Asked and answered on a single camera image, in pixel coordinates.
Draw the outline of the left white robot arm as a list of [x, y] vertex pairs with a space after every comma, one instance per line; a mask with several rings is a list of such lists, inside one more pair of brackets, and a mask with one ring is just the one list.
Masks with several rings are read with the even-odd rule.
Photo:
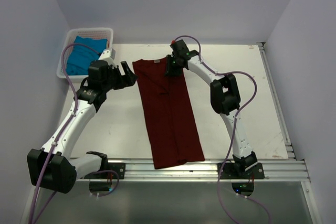
[[91, 63], [89, 75], [82, 81], [59, 128], [40, 149], [32, 149], [27, 155], [32, 185], [66, 194], [80, 178], [90, 174], [97, 178], [107, 176], [106, 154], [88, 151], [71, 160], [71, 153], [84, 128], [107, 99], [107, 93], [131, 87], [136, 80], [126, 61], [118, 66], [105, 60]]

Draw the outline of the dark red t shirt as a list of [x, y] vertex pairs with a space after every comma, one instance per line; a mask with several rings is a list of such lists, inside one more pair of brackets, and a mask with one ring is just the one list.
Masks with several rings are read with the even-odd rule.
[[155, 169], [201, 162], [200, 143], [185, 77], [165, 75], [166, 59], [133, 62]]

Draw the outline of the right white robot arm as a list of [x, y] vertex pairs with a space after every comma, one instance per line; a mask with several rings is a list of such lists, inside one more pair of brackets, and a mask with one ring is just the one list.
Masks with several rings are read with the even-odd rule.
[[166, 76], [180, 76], [183, 69], [189, 70], [205, 81], [210, 88], [210, 102], [212, 109], [221, 116], [228, 134], [231, 136], [229, 153], [233, 154], [232, 163], [236, 176], [246, 178], [257, 165], [256, 154], [250, 145], [244, 130], [241, 110], [256, 96], [257, 84], [253, 77], [245, 72], [238, 71], [250, 78], [254, 84], [252, 97], [241, 105], [241, 97], [235, 71], [220, 73], [211, 68], [201, 56], [201, 48], [189, 50], [181, 36], [170, 44], [172, 54], [166, 56]]

